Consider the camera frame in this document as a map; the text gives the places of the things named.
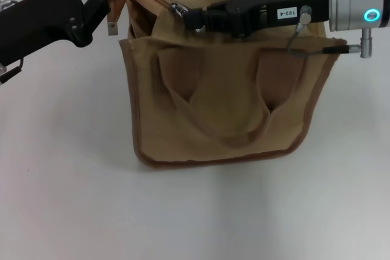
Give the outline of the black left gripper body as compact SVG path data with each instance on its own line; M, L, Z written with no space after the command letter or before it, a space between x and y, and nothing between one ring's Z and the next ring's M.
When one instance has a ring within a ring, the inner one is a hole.
M0 65L8 66L58 40L91 43L82 0L22 0L0 12Z

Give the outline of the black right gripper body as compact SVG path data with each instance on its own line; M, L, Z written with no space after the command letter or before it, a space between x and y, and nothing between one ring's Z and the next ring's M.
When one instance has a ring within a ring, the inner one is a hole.
M329 20L329 0L229 0L225 9L234 37L270 27Z

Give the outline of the khaki canvas food bag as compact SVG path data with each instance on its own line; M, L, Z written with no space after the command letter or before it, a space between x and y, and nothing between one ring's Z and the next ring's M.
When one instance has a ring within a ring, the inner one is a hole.
M127 6L120 42L132 109L135 153L154 168L264 160L295 151L347 45L311 23L258 30L248 37L187 30L171 8L206 9L225 0L112 0L112 19Z

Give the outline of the silver metal zipper pull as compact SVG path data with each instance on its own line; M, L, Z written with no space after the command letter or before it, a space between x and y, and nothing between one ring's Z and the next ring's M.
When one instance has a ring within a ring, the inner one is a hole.
M183 18L183 16L189 12L188 7L185 5L178 3L178 2L172 2L171 3L171 8L176 14L179 15L179 17Z

